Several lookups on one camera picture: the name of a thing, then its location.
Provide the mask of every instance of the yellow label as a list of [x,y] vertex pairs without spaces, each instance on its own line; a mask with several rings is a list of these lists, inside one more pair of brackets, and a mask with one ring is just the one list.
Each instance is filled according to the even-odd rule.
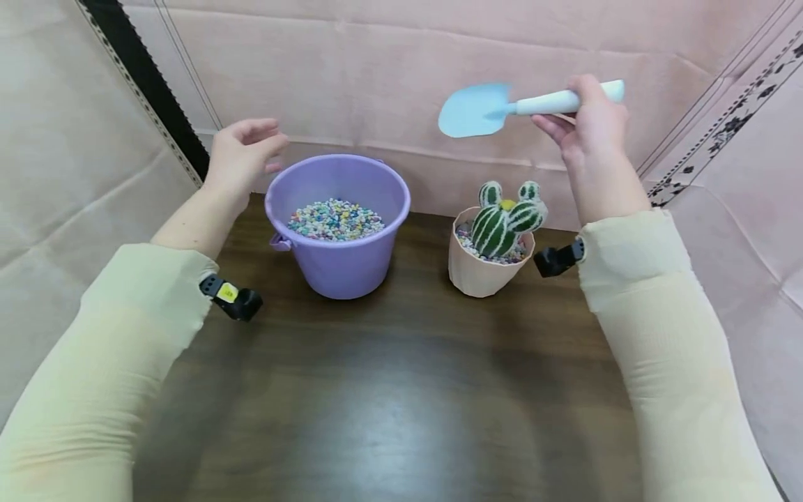
[[237,288],[229,283],[223,283],[223,285],[220,287],[220,291],[218,291],[218,294],[215,296],[223,301],[233,304],[238,293],[240,293],[240,291]]

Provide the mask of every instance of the trowel handle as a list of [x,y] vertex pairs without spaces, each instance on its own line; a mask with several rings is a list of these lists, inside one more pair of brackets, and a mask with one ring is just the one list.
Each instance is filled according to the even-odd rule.
[[[625,99],[625,81],[611,80],[602,85],[608,99],[621,103]],[[547,115],[551,113],[573,113],[580,107],[580,97],[572,91],[559,91],[526,100],[516,101],[516,115]]]

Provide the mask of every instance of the arm sleeve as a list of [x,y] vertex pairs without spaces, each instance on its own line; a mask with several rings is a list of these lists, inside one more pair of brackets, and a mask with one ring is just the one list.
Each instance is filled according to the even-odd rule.
[[649,502],[781,501],[671,216],[590,223],[581,286],[622,369]]
[[196,251],[115,254],[0,435],[4,500],[131,500],[137,433],[209,312],[198,283],[215,271]]

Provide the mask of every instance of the toy cactus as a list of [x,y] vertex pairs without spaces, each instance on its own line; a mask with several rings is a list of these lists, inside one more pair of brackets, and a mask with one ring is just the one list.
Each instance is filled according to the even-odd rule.
[[486,258],[508,253],[522,234],[544,224],[547,206],[540,199],[540,187],[525,182],[519,188],[519,201],[502,198],[502,186],[487,182],[479,189],[481,209],[471,225],[471,241]]

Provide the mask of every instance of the peach flower pot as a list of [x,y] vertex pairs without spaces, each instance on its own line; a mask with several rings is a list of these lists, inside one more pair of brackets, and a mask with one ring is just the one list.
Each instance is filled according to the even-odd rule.
[[479,209],[479,207],[469,207],[458,214],[452,223],[449,241],[449,280],[464,295],[485,298],[495,295],[525,264],[529,263],[536,247],[536,240],[532,234],[524,234],[527,257],[518,263],[503,265],[477,258],[460,245],[454,232],[458,226],[474,219]]

